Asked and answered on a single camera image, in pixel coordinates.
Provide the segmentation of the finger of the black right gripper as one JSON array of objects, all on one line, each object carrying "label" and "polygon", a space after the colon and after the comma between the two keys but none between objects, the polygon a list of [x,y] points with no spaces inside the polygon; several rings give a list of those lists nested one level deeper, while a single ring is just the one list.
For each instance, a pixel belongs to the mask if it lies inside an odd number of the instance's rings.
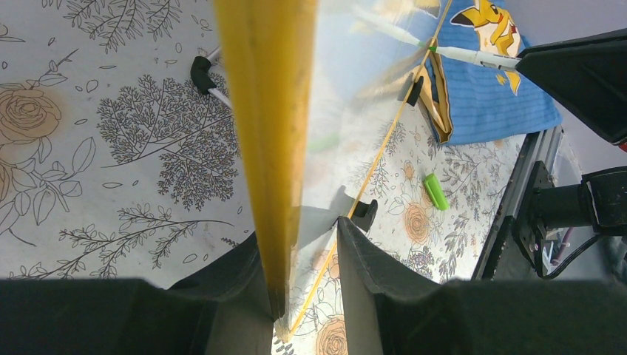
[{"label": "finger of the black right gripper", "polygon": [[613,145],[626,143],[626,29],[527,47],[516,70]]}]

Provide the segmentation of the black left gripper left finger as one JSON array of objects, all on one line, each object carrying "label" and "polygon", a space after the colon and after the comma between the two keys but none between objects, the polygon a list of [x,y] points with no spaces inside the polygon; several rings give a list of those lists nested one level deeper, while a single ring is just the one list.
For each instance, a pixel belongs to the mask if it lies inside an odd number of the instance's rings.
[{"label": "black left gripper left finger", "polygon": [[167,289],[1,282],[3,354],[269,354],[273,322],[255,236]]}]

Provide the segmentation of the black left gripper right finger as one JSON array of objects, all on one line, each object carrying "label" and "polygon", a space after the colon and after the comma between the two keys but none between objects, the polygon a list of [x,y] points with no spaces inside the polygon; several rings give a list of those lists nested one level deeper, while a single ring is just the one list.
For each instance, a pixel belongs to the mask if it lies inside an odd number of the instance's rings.
[{"label": "black left gripper right finger", "polygon": [[338,226],[350,354],[624,354],[626,288],[592,280],[438,284]]}]

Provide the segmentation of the white green whiteboard marker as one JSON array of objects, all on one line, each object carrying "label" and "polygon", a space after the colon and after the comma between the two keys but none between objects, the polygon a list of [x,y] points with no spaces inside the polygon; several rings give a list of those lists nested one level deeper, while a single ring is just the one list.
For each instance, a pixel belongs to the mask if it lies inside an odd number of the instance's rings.
[{"label": "white green whiteboard marker", "polygon": [[417,41],[415,46],[425,48],[428,51],[464,63],[489,67],[496,70],[516,72],[520,59],[507,55],[500,55],[485,51],[467,50],[459,47],[428,46],[425,42]]}]

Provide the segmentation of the green marker cap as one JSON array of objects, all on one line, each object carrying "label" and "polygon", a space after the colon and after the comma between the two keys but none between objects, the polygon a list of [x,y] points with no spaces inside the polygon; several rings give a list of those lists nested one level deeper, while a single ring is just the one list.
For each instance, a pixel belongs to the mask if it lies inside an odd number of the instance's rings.
[{"label": "green marker cap", "polygon": [[435,173],[427,175],[423,185],[434,207],[440,211],[448,210],[450,205]]}]

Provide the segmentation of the yellow framed whiteboard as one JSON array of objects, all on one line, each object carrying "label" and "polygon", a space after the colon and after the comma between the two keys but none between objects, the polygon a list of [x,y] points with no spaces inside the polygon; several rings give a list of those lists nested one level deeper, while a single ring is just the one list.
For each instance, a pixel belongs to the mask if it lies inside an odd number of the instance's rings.
[{"label": "yellow framed whiteboard", "polygon": [[214,1],[277,338],[303,324],[448,1]]}]

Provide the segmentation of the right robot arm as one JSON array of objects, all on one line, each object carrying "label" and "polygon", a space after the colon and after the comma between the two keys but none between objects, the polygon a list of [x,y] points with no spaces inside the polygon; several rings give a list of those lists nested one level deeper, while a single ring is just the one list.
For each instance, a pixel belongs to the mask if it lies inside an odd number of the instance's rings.
[{"label": "right robot arm", "polygon": [[[515,69],[596,135],[625,146],[625,29],[528,47],[519,54]],[[593,235],[550,271],[543,263],[547,232],[586,226]],[[556,187],[549,182],[544,162],[535,162],[509,234],[539,278],[556,278],[597,241],[626,235],[626,168],[588,173],[577,185]]]}]

